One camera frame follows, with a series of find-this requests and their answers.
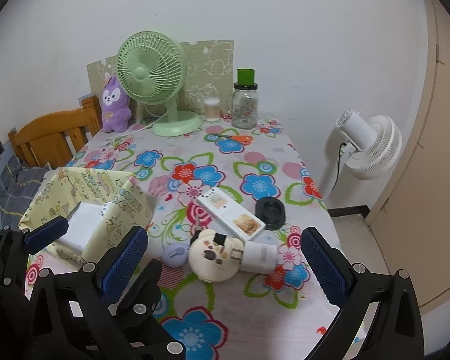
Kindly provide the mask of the round bear plush keychain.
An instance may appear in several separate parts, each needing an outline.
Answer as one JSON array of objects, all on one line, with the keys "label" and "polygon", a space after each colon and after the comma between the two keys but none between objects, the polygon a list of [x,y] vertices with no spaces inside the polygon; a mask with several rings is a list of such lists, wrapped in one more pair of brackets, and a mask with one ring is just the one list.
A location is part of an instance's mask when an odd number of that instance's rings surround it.
[{"label": "round bear plush keychain", "polygon": [[213,284],[231,279],[240,269],[245,243],[211,229],[197,231],[188,249],[188,263],[202,281]]}]

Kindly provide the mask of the white remote control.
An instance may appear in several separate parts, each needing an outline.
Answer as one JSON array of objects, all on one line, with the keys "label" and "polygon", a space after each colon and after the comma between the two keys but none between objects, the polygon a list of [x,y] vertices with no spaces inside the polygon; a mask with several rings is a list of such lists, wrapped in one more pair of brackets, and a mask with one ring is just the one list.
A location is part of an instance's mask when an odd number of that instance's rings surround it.
[{"label": "white remote control", "polygon": [[212,188],[199,195],[196,202],[230,235],[243,242],[252,241],[265,229],[265,224],[221,189]]}]

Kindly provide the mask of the white power adapter block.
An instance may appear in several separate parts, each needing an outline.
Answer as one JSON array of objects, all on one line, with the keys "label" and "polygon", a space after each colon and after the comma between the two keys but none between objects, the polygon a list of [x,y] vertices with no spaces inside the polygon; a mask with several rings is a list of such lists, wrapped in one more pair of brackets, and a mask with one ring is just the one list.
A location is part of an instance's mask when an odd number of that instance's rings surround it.
[{"label": "white power adapter block", "polygon": [[277,253],[274,244],[247,241],[241,249],[234,248],[230,257],[238,261],[241,271],[266,275],[274,271]]}]

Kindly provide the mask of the small purple round case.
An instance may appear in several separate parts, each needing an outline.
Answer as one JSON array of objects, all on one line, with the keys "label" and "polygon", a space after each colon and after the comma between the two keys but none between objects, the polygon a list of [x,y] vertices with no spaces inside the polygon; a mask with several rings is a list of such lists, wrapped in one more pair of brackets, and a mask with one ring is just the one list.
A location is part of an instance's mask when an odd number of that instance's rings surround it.
[{"label": "small purple round case", "polygon": [[162,253],[163,263],[170,268],[184,266],[188,261],[189,245],[182,242],[169,244]]}]

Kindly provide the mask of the white box in storage box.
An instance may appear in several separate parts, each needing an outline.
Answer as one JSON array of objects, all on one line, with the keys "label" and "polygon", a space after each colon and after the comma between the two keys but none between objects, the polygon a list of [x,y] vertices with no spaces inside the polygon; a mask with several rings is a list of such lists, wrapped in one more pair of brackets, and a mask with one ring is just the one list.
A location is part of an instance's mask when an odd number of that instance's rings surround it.
[{"label": "white box in storage box", "polygon": [[67,233],[61,236],[57,243],[81,255],[110,205],[110,202],[102,205],[80,202],[69,215]]}]

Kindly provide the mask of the beige door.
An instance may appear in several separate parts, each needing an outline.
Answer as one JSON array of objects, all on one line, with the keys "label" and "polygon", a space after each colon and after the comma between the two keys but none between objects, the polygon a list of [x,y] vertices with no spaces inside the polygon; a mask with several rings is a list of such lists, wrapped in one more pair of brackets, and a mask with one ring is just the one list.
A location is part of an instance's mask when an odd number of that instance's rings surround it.
[{"label": "beige door", "polygon": [[368,223],[390,272],[410,274],[422,314],[450,300],[450,15],[425,0],[427,75],[406,165]]}]

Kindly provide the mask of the yellow patterned storage box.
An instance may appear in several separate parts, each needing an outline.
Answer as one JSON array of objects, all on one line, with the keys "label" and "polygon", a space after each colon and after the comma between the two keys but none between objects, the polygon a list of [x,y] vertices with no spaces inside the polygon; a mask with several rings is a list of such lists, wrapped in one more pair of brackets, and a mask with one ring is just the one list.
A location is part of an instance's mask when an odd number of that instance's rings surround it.
[{"label": "yellow patterned storage box", "polygon": [[34,231],[57,216],[68,221],[80,202],[111,205],[81,255],[57,241],[45,247],[48,253],[74,268],[98,262],[108,249],[120,243],[132,227],[146,228],[153,216],[139,180],[132,173],[62,167],[42,184],[18,228]]}]

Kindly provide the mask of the grey plaid bedding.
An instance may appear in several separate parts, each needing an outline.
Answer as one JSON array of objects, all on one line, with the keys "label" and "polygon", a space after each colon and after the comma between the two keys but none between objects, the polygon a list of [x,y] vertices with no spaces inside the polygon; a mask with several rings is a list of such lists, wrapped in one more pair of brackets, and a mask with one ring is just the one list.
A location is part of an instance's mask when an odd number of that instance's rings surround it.
[{"label": "grey plaid bedding", "polygon": [[0,172],[0,230],[18,223],[50,171],[48,166],[26,166],[13,155]]}]

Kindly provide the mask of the wooden chair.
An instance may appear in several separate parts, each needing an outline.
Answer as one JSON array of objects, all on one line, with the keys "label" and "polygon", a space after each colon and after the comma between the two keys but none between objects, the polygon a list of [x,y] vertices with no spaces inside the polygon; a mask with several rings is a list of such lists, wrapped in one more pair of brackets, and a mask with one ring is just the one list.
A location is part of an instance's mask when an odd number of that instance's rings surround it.
[{"label": "wooden chair", "polygon": [[27,166],[57,168],[68,164],[72,152],[82,150],[88,136],[99,133],[101,127],[99,100],[92,95],[73,111],[42,115],[20,130],[11,130],[8,138],[15,155]]}]

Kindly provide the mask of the purple plush toy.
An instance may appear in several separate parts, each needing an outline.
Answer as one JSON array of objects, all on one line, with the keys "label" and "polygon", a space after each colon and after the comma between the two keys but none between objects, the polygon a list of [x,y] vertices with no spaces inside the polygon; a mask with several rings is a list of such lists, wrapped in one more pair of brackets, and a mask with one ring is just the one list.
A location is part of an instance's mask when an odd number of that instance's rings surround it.
[{"label": "purple plush toy", "polygon": [[116,76],[111,76],[101,95],[101,119],[105,133],[122,133],[131,118],[130,98]]}]

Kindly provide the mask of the white standing fan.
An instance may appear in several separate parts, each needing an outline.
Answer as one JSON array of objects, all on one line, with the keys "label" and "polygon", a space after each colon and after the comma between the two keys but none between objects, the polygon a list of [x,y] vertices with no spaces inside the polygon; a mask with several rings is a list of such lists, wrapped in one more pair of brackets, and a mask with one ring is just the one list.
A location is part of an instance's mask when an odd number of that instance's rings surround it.
[{"label": "white standing fan", "polygon": [[338,117],[334,131],[340,136],[340,144],[331,172],[320,186],[324,198],[335,189],[345,168],[358,180],[374,180],[399,159],[401,131],[387,115],[363,119],[360,113],[349,108]]}]

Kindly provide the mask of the cotton swab container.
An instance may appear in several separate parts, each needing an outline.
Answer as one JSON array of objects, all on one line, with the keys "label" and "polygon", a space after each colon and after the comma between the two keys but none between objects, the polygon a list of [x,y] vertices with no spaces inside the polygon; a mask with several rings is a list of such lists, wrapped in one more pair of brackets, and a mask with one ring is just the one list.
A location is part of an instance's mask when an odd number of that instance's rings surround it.
[{"label": "cotton swab container", "polygon": [[221,119],[221,102],[218,97],[207,97],[203,100],[204,116],[208,122],[217,122]]}]

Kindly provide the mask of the glass jar green lid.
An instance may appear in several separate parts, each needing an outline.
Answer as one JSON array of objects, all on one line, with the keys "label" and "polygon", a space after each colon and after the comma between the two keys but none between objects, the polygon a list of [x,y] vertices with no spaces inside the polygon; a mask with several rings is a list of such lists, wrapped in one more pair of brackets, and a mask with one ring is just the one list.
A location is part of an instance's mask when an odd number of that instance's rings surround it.
[{"label": "glass jar green lid", "polygon": [[255,83],[255,70],[252,68],[239,68],[237,81],[228,101],[229,113],[232,116],[232,126],[244,130],[254,129],[258,115],[257,84]]}]

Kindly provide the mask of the green desk fan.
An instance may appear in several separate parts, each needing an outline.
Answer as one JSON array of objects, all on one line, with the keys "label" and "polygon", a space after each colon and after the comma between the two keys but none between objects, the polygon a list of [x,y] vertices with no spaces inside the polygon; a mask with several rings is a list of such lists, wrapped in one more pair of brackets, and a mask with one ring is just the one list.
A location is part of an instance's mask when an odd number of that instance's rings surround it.
[{"label": "green desk fan", "polygon": [[180,111],[178,96],[186,78],[186,55],[178,42],[154,31],[131,35],[117,54],[117,75],[122,88],[136,102],[164,105],[152,131],[159,137],[177,137],[203,125],[194,111]]}]

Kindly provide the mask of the orange handled scissors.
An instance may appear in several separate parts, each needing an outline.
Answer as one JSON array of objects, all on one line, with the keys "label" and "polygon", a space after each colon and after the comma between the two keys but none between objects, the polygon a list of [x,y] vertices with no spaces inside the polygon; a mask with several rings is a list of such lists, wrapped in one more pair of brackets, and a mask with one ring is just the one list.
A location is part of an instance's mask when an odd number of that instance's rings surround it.
[{"label": "orange handled scissors", "polygon": [[218,134],[218,137],[223,137],[226,139],[230,139],[232,141],[239,142],[243,146],[248,146],[254,140],[252,136],[243,136],[243,135],[226,135],[226,134]]}]

